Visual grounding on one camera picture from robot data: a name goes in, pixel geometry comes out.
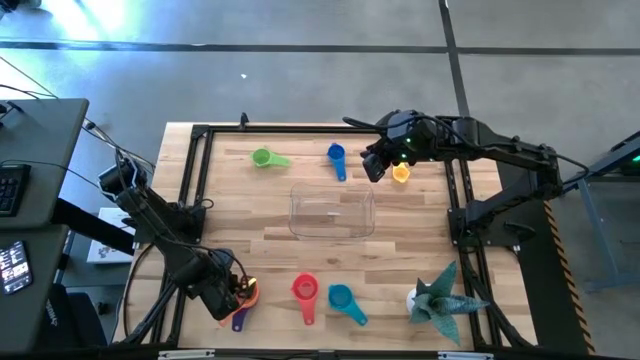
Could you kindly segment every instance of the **green plant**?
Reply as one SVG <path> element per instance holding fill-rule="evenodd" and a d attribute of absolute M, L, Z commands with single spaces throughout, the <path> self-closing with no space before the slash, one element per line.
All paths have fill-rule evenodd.
<path fill-rule="evenodd" d="M 454 261 L 430 286 L 418 279 L 416 296 L 413 298 L 415 303 L 411 309 L 409 322 L 419 324 L 431 320 L 440 334 L 460 346 L 458 326 L 452 315 L 468 314 L 489 305 L 489 303 L 467 296 L 451 295 L 456 271 L 457 266 Z"/>

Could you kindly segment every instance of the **concrete floor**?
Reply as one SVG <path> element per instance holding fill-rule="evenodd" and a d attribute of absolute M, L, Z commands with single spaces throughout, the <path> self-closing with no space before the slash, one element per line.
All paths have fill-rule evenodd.
<path fill-rule="evenodd" d="M 43 3 L 43 10 L 5 16 L 0 41 L 446 44 L 437 0 L 190 0 L 187 7 L 177 0 Z M 640 47 L 640 2 L 633 0 L 448 3 L 458 46 Z M 151 161 L 167 121 L 236 121 L 242 111 L 254 121 L 290 122 L 338 122 L 344 115 L 375 121 L 396 108 L 457 113 L 446 54 L 0 54 L 60 97 L 88 98 L 89 118 Z M 463 55 L 460 63 L 471 114 L 500 133 L 544 142 L 590 163 L 638 130 L 640 57 Z M 39 90 L 4 63 L 0 79 Z M 82 134 L 71 167 L 95 178 L 112 160 L 109 148 Z M 562 166 L 565 176 L 576 171 Z M 67 177 L 63 196 L 89 211 L 109 205 L 74 177 Z M 602 276 L 596 266 L 600 254 L 577 193 L 553 206 L 583 292 L 584 281 Z M 599 354 L 640 354 L 638 295 L 640 286 L 582 293 Z"/>

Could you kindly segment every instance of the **wooden tabletop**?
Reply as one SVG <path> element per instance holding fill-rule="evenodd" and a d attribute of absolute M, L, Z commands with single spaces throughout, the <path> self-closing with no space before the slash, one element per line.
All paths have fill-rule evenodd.
<path fill-rule="evenodd" d="M 182 179 L 192 123 L 168 123 L 153 189 L 176 201 Z M 221 328 L 199 299 L 187 300 L 180 335 L 181 347 L 359 350 L 469 350 L 469 317 L 456 315 L 461 346 L 440 335 L 432 324 L 412 325 L 405 305 L 407 293 L 420 277 L 433 281 L 457 251 L 450 244 L 446 209 L 449 207 L 442 163 L 411 168 L 406 184 L 391 179 L 390 171 L 374 184 L 361 165 L 359 152 L 376 135 L 216 134 L 209 164 L 205 198 L 215 202 L 207 212 L 203 245 L 231 248 L 258 279 L 260 299 L 245 320 L 244 330 Z M 345 185 L 366 184 L 375 197 L 375 231 L 364 240 L 299 240 L 289 229 L 290 193 L 297 183 L 341 185 L 328 162 L 328 146 L 344 146 Z M 288 157 L 288 168 L 256 168 L 249 154 L 259 147 Z M 196 164 L 189 199 L 193 199 L 203 145 Z M 478 199 L 500 191 L 493 161 L 469 164 Z M 493 292 L 512 324 L 535 343 L 527 296 L 516 257 L 503 248 L 487 248 Z M 239 273 L 237 266 L 234 272 Z M 162 257 L 150 252 L 136 274 L 129 296 L 129 328 L 143 318 L 155 301 L 162 277 Z M 303 323 L 290 288 L 299 272 L 319 281 L 315 324 Z M 330 284 L 351 287 L 367 314 L 366 326 L 331 310 Z M 454 293 L 464 294 L 462 277 Z M 169 331 L 174 303 L 169 304 L 163 335 Z M 484 310 L 480 312 L 485 339 L 489 338 Z M 114 340 L 122 339 L 122 318 Z"/>

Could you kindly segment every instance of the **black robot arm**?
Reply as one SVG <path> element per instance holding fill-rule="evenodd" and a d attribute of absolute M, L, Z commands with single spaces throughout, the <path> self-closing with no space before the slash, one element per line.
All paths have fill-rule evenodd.
<path fill-rule="evenodd" d="M 487 158 L 531 170 L 489 199 L 469 202 L 459 219 L 465 230 L 486 227 L 497 214 L 532 199 L 555 198 L 562 190 L 553 148 L 496 134 L 471 117 L 434 117 L 407 110 L 391 112 L 375 125 L 343 120 L 352 126 L 373 128 L 380 134 L 380 139 L 361 153 L 372 182 L 378 182 L 389 166 L 401 162 L 415 165 L 423 161 Z"/>
<path fill-rule="evenodd" d="M 143 322 L 123 342 L 139 343 L 176 289 L 200 297 L 211 316 L 221 320 L 239 307 L 241 282 L 231 273 L 229 249 L 196 250 L 200 246 L 206 208 L 167 203 L 147 186 L 146 173 L 130 158 L 116 156 L 116 165 L 100 175 L 102 192 L 131 217 L 136 241 L 153 243 L 164 257 L 170 286 Z"/>

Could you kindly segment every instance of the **measuring cup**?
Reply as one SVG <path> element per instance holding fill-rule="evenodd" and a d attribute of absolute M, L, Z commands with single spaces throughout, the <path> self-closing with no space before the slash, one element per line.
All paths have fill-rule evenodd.
<path fill-rule="evenodd" d="M 244 323 L 244 318 L 246 317 L 247 312 L 249 312 L 250 308 L 256 305 L 256 303 L 258 302 L 258 297 L 260 297 L 260 288 L 258 287 L 258 282 L 256 281 L 256 279 L 251 278 L 248 285 L 249 287 L 253 286 L 253 293 L 251 294 L 251 296 L 247 299 L 242 299 L 236 296 L 236 299 L 238 299 L 238 302 L 241 303 L 242 306 L 231 313 L 231 315 L 218 321 L 218 324 L 220 324 L 220 326 L 227 326 L 229 320 L 231 320 L 232 330 L 236 332 L 242 331 L 242 325 Z"/>
<path fill-rule="evenodd" d="M 267 167 L 269 165 L 289 166 L 291 164 L 289 159 L 277 155 L 266 148 L 260 148 L 251 153 L 251 160 L 257 167 Z"/>
<path fill-rule="evenodd" d="M 344 160 L 344 148 L 340 144 L 333 143 L 329 146 L 329 151 L 327 152 L 327 156 L 329 156 L 329 160 L 333 167 L 336 169 L 336 176 L 339 181 L 347 180 L 347 169 Z"/>
<path fill-rule="evenodd" d="M 411 172 L 409 171 L 409 168 L 407 168 L 407 163 L 400 163 L 400 165 L 393 167 L 392 174 L 393 178 L 397 182 L 404 184 L 405 182 L 407 182 L 407 180 L 409 180 L 409 175 L 411 174 Z"/>
<path fill-rule="evenodd" d="M 349 315 L 360 326 L 365 326 L 369 321 L 367 315 L 360 310 L 353 292 L 347 285 L 329 285 L 329 306 L 334 310 Z"/>
<path fill-rule="evenodd" d="M 309 273 L 300 273 L 293 281 L 291 292 L 300 304 L 302 319 L 306 325 L 315 322 L 316 299 L 318 298 L 318 280 Z"/>

